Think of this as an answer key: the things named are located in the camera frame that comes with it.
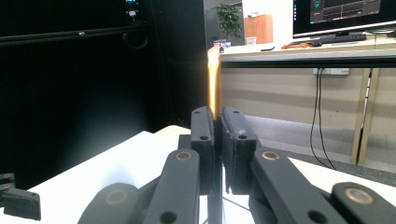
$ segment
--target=keyboard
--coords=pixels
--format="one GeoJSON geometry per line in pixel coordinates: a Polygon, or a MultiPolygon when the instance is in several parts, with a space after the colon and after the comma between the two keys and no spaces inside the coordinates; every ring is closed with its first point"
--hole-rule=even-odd
{"type": "Polygon", "coordinates": [[[292,41],[290,42],[290,45],[298,45],[306,42],[335,44],[335,43],[362,41],[365,39],[366,39],[366,35],[334,35],[334,36],[324,36],[319,39],[292,41]]]}

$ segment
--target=white table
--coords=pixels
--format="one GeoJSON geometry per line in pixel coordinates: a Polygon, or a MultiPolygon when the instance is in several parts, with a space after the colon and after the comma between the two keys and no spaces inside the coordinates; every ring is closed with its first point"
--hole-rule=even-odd
{"type": "MultiPolygon", "coordinates": [[[[0,209],[0,223],[77,223],[84,209],[102,188],[117,182],[141,188],[159,176],[167,155],[177,149],[180,133],[190,133],[190,130],[169,126],[156,133],[142,132],[30,189],[41,197],[41,221],[6,216],[2,208],[0,209]]],[[[321,189],[330,192],[333,184],[352,181],[375,190],[396,205],[396,188],[307,162],[290,160],[313,185],[321,189]]],[[[224,193],[224,197],[248,208],[248,196],[233,196],[224,193]]],[[[254,223],[249,211],[226,200],[223,202],[224,218],[227,224],[254,223]]],[[[199,223],[205,220],[206,200],[205,197],[201,197],[199,223]]]]}

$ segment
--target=desk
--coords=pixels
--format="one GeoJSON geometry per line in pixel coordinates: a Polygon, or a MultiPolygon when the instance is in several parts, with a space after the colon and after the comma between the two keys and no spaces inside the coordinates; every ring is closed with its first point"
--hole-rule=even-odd
{"type": "MultiPolygon", "coordinates": [[[[0,209],[0,223],[77,223],[95,194],[105,186],[122,182],[140,188],[160,175],[168,153],[177,148],[178,135],[189,132],[177,126],[166,127],[157,133],[142,132],[30,189],[41,197],[41,221],[5,216],[3,209],[0,209]]],[[[390,203],[396,205],[396,197],[394,197],[396,188],[307,162],[290,160],[313,185],[328,192],[335,183],[351,181],[375,190],[390,203]]],[[[248,196],[224,194],[224,197],[248,207],[248,196]]],[[[248,211],[227,200],[223,200],[223,203],[228,224],[254,223],[248,211]]],[[[205,197],[201,197],[199,223],[203,223],[205,219],[206,201],[205,197]]]]}
{"type": "Polygon", "coordinates": [[[359,164],[365,162],[370,132],[396,135],[392,128],[396,126],[396,113],[391,111],[396,107],[396,92],[383,88],[396,85],[391,75],[395,70],[384,69],[396,67],[395,38],[369,35],[366,41],[352,44],[309,49],[277,46],[271,51],[260,51],[267,48],[268,44],[241,46],[225,49],[221,54],[225,105],[240,108],[247,115],[310,123],[316,77],[312,69],[303,68],[354,68],[348,76],[323,78],[323,98],[327,101],[323,108],[324,125],[355,132],[351,161],[359,164]]]}

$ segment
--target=power cord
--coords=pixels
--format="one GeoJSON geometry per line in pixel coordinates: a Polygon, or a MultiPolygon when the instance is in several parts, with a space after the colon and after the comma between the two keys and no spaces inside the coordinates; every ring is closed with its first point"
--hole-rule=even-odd
{"type": "Polygon", "coordinates": [[[326,153],[326,149],[324,147],[324,142],[323,142],[323,134],[322,134],[322,130],[321,130],[321,113],[320,113],[320,105],[321,105],[321,77],[323,74],[323,68],[319,68],[318,72],[317,72],[317,92],[316,92],[316,97],[315,97],[315,109],[314,109],[314,118],[312,120],[312,126],[311,126],[311,134],[309,136],[309,141],[310,141],[310,146],[311,146],[311,150],[312,153],[314,154],[315,158],[317,159],[317,161],[322,164],[323,166],[329,168],[329,169],[335,169],[334,165],[332,164],[332,162],[330,161],[329,157],[327,156],[326,153]],[[332,167],[329,167],[328,165],[324,164],[315,154],[314,148],[313,148],[313,144],[312,144],[312,133],[314,131],[314,125],[315,125],[315,119],[317,116],[317,109],[318,109],[318,115],[319,115],[319,132],[320,132],[320,140],[321,140],[321,144],[322,144],[322,148],[323,148],[323,152],[324,155],[326,156],[327,161],[330,163],[330,165],[332,167]]]}

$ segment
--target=beige wall panel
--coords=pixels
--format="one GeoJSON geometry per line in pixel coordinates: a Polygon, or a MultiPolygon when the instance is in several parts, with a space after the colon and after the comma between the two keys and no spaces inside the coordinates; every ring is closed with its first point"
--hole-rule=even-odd
{"type": "Polygon", "coordinates": [[[370,132],[396,135],[395,68],[379,70],[370,132]]]}
{"type": "MultiPolygon", "coordinates": [[[[312,122],[317,83],[313,69],[223,68],[221,72],[224,105],[251,116],[312,122]]],[[[347,76],[323,75],[323,125],[355,129],[362,73],[363,69],[350,69],[347,76]]]]}

